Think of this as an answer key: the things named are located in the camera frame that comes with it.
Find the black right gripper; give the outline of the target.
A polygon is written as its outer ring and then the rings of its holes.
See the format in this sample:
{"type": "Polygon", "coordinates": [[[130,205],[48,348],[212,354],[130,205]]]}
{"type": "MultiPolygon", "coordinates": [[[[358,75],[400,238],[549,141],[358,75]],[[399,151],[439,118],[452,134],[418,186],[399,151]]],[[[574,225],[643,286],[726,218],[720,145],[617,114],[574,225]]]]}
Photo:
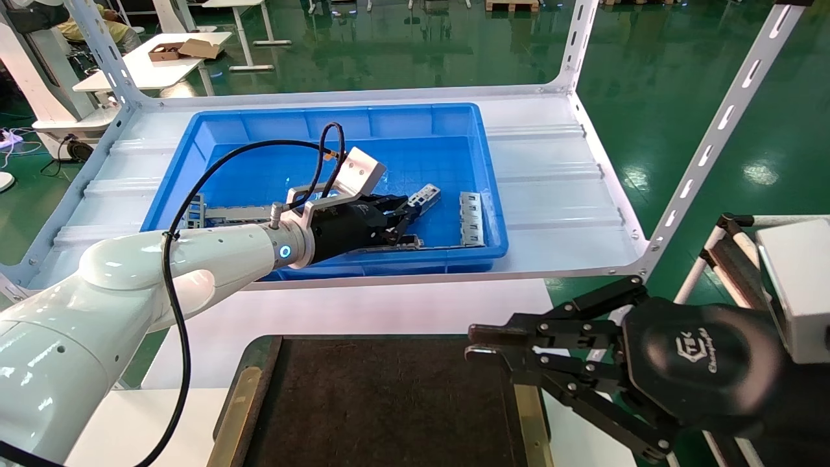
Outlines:
{"type": "Polygon", "coordinates": [[[630,276],[544,314],[472,324],[469,340],[483,346],[468,346],[465,359],[539,387],[650,463],[664,461],[682,431],[708,431],[784,449],[790,466],[828,465],[828,364],[795,363],[761,311],[647,298],[643,279],[630,276]],[[606,319],[627,305],[622,325],[606,319]],[[579,377],[582,360],[533,349],[607,349],[621,337],[626,392],[642,420],[601,396],[597,379],[579,377]]]}

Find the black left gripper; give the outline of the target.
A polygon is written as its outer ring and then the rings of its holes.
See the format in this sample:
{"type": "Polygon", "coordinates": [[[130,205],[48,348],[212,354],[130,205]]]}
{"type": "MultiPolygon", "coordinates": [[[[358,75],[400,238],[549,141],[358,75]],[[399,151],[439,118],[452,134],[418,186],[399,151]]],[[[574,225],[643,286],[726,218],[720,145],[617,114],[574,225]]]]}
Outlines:
{"type": "Polygon", "coordinates": [[[421,213],[422,207],[397,195],[372,195],[372,205],[353,201],[316,210],[309,225],[314,239],[311,263],[377,245],[415,247],[417,236],[407,228],[421,213]]]}

